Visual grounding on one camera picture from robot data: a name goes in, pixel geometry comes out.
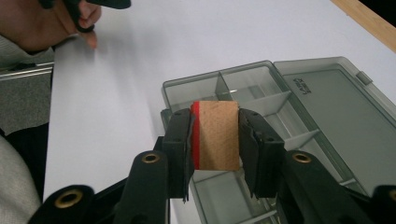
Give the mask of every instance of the gray fabric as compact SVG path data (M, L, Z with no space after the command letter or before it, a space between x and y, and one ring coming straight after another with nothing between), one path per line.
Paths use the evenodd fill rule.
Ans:
M27 166L18 152L0 136L0 223L27 223L39 206Z
M6 135L50 121L50 74L0 81L0 127Z
M0 35L0 71L12 68L18 63L49 63L52 61L52 49L30 55Z

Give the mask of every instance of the wooden edge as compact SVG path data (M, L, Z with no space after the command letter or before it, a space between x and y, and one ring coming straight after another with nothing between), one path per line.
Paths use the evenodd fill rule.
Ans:
M332 0L345 13L396 53L396 28L358 0Z

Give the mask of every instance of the cork block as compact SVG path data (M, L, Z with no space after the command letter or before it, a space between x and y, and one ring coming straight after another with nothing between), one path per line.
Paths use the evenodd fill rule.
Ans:
M238 170L238 103L197 101L191 113L195 116L191 136L195 170Z

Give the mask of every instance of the brass insert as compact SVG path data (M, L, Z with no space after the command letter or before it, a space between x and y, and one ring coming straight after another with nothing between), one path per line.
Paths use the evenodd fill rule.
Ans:
M294 153L293 158L295 161L302 162L302 163L309 163L311 162L311 158L303 153Z
M154 162L158 161L159 159L160 159L160 157L157 154L150 153L150 154L146 155L145 157L143 157L142 161L145 163L154 163Z
M57 208L68 208L78 203L82 198L82 191L79 189L70 189L64 192L55 201Z
M389 192L390 198L396 202L396 189L393 189Z

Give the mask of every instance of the hand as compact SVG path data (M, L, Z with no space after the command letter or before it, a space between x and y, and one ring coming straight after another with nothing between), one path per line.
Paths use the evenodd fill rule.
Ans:
M13 41L27 52L47 49L77 34L62 0L44 9L38 0L0 0L0 35ZM101 7L81 0L79 25L88 28L101 16ZM95 32L79 34L93 49L97 45Z

